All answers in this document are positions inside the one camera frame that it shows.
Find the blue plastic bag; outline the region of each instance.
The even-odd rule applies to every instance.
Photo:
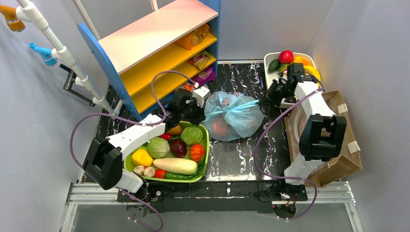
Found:
[[[202,123],[209,136],[220,141],[249,137],[264,118],[257,102],[238,92],[216,92],[206,100],[206,119]]]

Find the white basket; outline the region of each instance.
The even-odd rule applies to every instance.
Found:
[[[278,80],[280,78],[278,71],[268,73],[268,67],[269,67],[270,62],[272,62],[274,59],[279,59],[279,54],[280,54],[280,52],[273,52],[273,53],[266,54],[266,56],[264,57],[266,89],[269,89],[269,87],[272,84],[273,80]],[[306,54],[297,53],[297,52],[294,52],[293,56],[294,57],[303,57],[303,58],[307,59],[316,68],[315,62],[313,61],[312,57],[310,57]]]

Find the purple snack bag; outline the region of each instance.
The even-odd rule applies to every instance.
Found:
[[[215,79],[215,72],[211,66],[193,77],[193,80],[198,82],[199,86],[203,86],[205,83],[212,81],[213,79]]]

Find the orange pumpkin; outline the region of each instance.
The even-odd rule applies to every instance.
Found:
[[[195,144],[191,147],[190,157],[195,162],[201,161],[202,156],[205,155],[205,148],[201,144]]]

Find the orange faucet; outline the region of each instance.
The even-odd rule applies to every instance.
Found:
[[[15,8],[0,5],[0,13],[2,13],[6,18],[6,23],[12,31],[19,32],[26,28],[23,21],[17,18],[17,15],[15,14]]]

